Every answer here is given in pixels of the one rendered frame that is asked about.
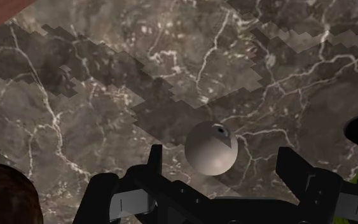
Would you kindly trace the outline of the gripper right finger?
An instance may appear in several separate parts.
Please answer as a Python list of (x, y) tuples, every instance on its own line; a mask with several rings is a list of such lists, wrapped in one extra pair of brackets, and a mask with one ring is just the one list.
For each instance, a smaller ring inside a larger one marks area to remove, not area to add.
[(358, 224), (358, 180), (314, 167), (289, 147), (279, 148), (275, 170), (299, 200), (295, 224), (332, 224), (334, 217)]

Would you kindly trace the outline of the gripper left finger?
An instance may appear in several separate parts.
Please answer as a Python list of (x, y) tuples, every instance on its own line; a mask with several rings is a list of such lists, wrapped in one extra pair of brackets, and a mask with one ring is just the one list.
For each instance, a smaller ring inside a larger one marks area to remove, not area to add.
[(148, 162), (130, 167), (124, 177), (112, 172), (94, 175), (72, 224), (121, 224), (132, 215), (141, 224), (179, 224), (179, 213), (159, 195), (167, 188), (162, 145), (154, 144)]

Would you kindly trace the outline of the dark brown round object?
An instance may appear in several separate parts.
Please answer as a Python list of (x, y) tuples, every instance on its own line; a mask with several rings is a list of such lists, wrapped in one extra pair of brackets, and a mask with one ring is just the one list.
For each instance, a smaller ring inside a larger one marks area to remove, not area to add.
[(29, 178), (0, 164), (0, 224), (44, 224), (38, 192)]

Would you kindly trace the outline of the grey ball with dark spot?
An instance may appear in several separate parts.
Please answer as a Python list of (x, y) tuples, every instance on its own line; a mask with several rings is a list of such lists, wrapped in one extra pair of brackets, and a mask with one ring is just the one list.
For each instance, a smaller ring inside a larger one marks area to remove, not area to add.
[(186, 137), (184, 154), (189, 165), (206, 176), (228, 171), (238, 156), (238, 141), (222, 123), (204, 121), (195, 125)]

